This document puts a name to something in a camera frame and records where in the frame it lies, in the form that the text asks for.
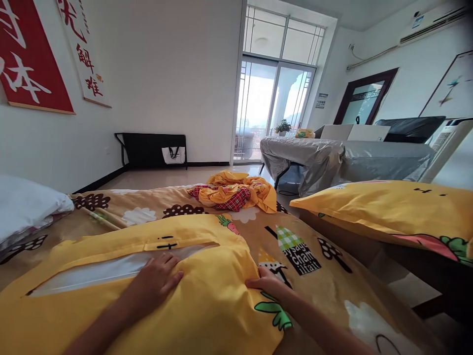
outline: wooden door frame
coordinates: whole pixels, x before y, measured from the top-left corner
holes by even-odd
[[[345,117],[346,110],[348,109],[348,105],[350,105],[350,100],[351,100],[351,97],[353,96],[353,91],[355,90],[355,88],[359,86],[373,84],[373,83],[384,80],[384,85],[381,88],[381,91],[379,92],[379,95],[376,98],[376,101],[374,102],[373,108],[371,109],[370,115],[368,116],[365,123],[365,124],[371,125],[374,121],[374,118],[376,117],[376,114],[378,113],[379,106],[381,105],[381,101],[383,100],[383,97],[386,95],[387,91],[389,90],[389,87],[391,86],[394,80],[394,77],[396,76],[396,73],[398,72],[398,69],[399,68],[394,68],[388,71],[383,71],[375,75],[367,76],[367,77],[349,82],[348,85],[346,86],[343,99],[341,99],[340,107],[338,108],[337,115],[335,116],[334,124],[341,124],[343,122],[343,118]]]

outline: doorway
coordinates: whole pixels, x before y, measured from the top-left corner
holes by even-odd
[[[371,125],[398,69],[348,83],[334,124]]]
[[[234,163],[260,163],[260,141],[283,119],[294,136],[304,114],[315,68],[243,56],[235,129]]]

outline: white box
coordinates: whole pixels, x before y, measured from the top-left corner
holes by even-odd
[[[391,127],[372,125],[324,125],[316,130],[315,137],[336,141],[382,142]]]

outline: wall-mounted air conditioner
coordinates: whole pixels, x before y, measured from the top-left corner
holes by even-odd
[[[432,164],[424,173],[420,182],[431,183],[446,164],[463,139],[473,129],[473,118],[456,119],[447,122],[436,139],[430,144],[435,151]]]
[[[460,1],[444,3],[433,10],[419,15],[404,30],[399,45],[406,45],[441,31],[457,20],[465,17],[467,6]]]

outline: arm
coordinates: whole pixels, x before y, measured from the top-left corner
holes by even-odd
[[[258,268],[260,279],[247,280],[248,288],[260,288],[275,297],[301,328],[327,354],[371,355],[373,351],[345,329],[338,327],[325,314],[301,299],[265,267]]]
[[[158,308],[182,279],[182,271],[169,278],[179,262],[171,253],[150,259],[120,297],[73,341],[64,355],[100,355],[127,328]]]

